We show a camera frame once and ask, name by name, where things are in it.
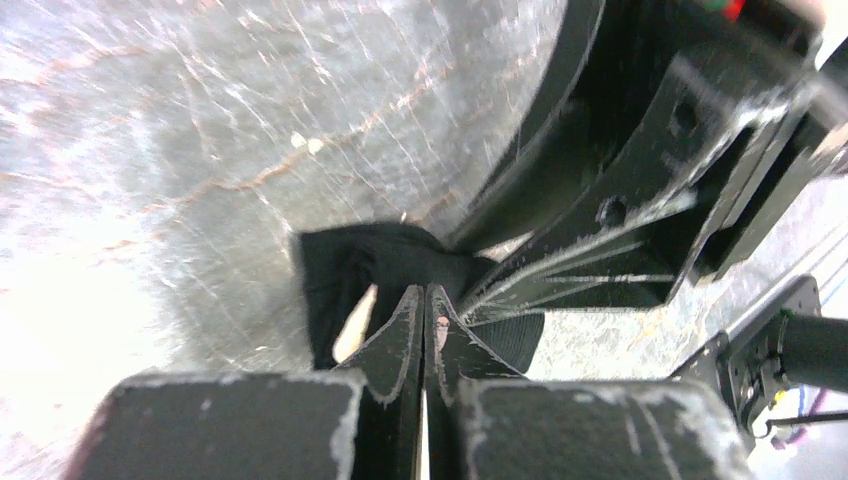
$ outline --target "folded black cloth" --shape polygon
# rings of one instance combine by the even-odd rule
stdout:
[[[300,249],[309,341],[319,370],[336,366],[333,344],[370,285],[377,285],[377,300],[366,338],[389,320],[410,285],[436,283],[458,300],[496,264],[448,252],[426,230],[394,223],[302,233]],[[526,372],[544,321],[544,315],[530,314],[471,330],[504,361]]]

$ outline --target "screw hole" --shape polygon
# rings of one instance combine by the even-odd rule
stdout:
[[[601,204],[598,222],[605,227],[620,227],[627,218],[627,206],[618,198],[611,198]]]
[[[698,113],[695,111],[695,106],[688,100],[678,103],[674,107],[674,121],[682,133],[692,133],[692,130],[698,126]]]

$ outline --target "black cloth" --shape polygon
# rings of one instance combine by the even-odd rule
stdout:
[[[485,257],[448,252],[426,230],[394,223],[302,233],[300,249],[309,341],[319,370],[336,365],[333,344],[370,285],[377,285],[377,299],[366,338],[391,318],[410,285],[436,283],[458,300],[496,265]],[[532,314],[471,330],[504,361],[526,372],[543,326],[544,315]]]

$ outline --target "gray marble tabletop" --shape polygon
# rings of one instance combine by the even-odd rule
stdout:
[[[401,218],[451,231],[565,8],[0,3],[0,477],[60,475],[129,375],[310,368],[293,232]],[[819,182],[784,226],[833,237],[844,214],[817,205],[846,192]],[[531,376],[663,374],[812,248],[773,237],[758,255],[779,266],[751,262],[670,307],[552,314]]]

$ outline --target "red object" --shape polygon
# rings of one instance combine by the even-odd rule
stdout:
[[[742,12],[742,7],[745,6],[745,0],[730,0],[730,3],[721,11],[728,20],[735,22],[739,19],[739,14]]]

